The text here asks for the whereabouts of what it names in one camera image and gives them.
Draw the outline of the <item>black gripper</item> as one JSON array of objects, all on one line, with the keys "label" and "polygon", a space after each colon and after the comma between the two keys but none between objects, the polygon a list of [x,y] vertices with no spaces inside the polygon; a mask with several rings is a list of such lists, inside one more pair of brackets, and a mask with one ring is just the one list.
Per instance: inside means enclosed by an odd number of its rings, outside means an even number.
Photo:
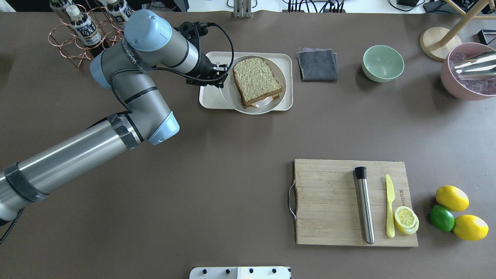
[{"label": "black gripper", "polygon": [[186,83],[196,86],[224,87],[224,82],[228,77],[228,64],[213,64],[209,58],[200,53],[198,65],[186,74]]}]

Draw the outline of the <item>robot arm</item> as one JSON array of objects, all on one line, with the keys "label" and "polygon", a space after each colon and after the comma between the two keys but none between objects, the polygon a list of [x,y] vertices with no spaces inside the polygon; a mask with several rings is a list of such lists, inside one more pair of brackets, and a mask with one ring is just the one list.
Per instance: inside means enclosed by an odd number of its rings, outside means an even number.
[{"label": "robot arm", "polygon": [[111,90],[125,110],[5,168],[0,181],[2,226],[16,220],[27,205],[126,150],[144,141],[157,145],[177,134],[179,124],[150,73],[168,71],[187,84],[223,87],[231,65],[212,63],[200,48],[200,37],[211,26],[218,24],[184,22],[174,28],[148,9],[131,14],[124,37],[90,64],[94,80]]}]

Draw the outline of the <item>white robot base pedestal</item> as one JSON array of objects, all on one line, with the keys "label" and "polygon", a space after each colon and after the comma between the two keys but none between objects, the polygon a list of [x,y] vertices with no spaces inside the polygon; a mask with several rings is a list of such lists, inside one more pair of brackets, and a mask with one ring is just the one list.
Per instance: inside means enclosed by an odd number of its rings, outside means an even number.
[{"label": "white robot base pedestal", "polygon": [[290,267],[238,266],[238,267],[196,267],[189,274],[190,279],[291,279]]}]

